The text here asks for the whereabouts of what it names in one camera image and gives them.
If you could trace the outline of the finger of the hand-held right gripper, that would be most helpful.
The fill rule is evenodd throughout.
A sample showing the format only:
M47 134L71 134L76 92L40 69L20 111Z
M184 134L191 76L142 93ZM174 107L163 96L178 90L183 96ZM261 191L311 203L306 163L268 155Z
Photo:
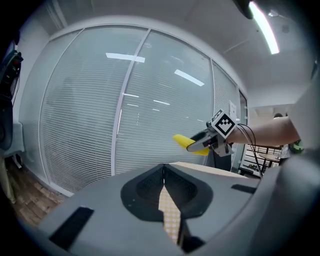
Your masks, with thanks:
M190 139L198 142L198 141L207 141L211 138L211 132L210 131L200 131L197 134L193 135Z
M212 140L199 140L187 146L188 152L208 152L210 150L210 146L212 145Z

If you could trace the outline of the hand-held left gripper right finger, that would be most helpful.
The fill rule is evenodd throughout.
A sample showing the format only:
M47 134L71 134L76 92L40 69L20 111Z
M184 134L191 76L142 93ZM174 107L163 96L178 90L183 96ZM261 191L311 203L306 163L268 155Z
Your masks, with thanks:
M205 245L255 193L258 179L164 165L164 186L180 211L178 243L185 253Z

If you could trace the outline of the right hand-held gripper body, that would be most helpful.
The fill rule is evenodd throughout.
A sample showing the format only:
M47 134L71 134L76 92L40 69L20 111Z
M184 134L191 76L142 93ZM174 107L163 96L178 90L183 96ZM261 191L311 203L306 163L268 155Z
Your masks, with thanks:
M219 157L232 155L232 147L227 143L228 136L236 127L235 121L220 109L209 121L206 122L206 135L203 146L212 148Z

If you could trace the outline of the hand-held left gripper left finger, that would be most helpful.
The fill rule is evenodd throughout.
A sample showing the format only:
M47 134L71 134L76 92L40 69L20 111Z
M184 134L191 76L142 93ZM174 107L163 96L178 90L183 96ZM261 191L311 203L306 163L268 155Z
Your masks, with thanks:
M37 228L49 256L178 256L158 208L163 164L95 181L57 206Z

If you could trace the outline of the yellow banana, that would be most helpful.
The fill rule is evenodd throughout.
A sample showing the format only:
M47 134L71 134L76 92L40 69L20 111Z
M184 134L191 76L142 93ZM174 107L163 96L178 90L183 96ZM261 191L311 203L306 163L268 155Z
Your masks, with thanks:
M195 140L188 138L188 137L181 135L181 134L175 134L172 138L178 145L180 145L185 150L187 149L187 147L189 145L191 145L195 142ZM191 153L193 153L195 155L200 155L200 156L207 156L209 154L209 152L210 152L209 148L205 148L205 149L194 151Z

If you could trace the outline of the person's right forearm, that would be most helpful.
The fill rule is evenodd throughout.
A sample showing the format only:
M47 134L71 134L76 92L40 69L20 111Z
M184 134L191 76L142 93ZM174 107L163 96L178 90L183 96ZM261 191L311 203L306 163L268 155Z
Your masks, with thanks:
M288 116L278 117L256 127L239 125L227 137L227 143L260 146L282 146L300 140L300 136Z

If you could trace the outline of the round table with checkered cloth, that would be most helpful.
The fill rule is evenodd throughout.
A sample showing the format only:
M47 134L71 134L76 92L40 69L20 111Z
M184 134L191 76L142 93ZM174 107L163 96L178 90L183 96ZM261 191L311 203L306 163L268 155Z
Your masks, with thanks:
M171 165L206 183L212 190L212 200L200 216L183 221L183 214L165 187L160 193L158 209L164 213L164 230L175 244L181 246L186 236L198 237L205 243L222 230L251 197L233 185L255 186L250 178L218 168L186 162Z

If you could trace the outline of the small wooden round table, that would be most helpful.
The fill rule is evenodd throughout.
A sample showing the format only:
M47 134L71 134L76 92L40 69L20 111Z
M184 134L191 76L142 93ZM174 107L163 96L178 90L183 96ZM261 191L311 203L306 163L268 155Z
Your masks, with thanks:
M259 156L268 160L268 161L271 161L271 162L279 162L280 161L280 158L277 156L277 155L274 155L274 154L268 154L268 153L259 153Z

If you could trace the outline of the green and black headset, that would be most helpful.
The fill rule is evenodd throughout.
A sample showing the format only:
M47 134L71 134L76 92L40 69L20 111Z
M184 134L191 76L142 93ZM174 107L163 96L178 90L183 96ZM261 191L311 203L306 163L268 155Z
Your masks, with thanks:
M304 147L301 140L297 140L289 145L289 149L293 154L300 154L304 151Z

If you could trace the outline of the ceiling light strip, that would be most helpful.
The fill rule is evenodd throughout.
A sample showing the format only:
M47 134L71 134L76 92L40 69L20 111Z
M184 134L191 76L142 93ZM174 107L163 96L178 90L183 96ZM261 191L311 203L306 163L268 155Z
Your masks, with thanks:
M260 8L257 6L256 3L253 1L249 2L249 9L252 12L253 19L257 23L259 29L261 30L265 41L268 45L269 51L272 55L278 54L279 47L278 43L276 41L275 35L273 33L273 30L265 16L265 14L260 10Z

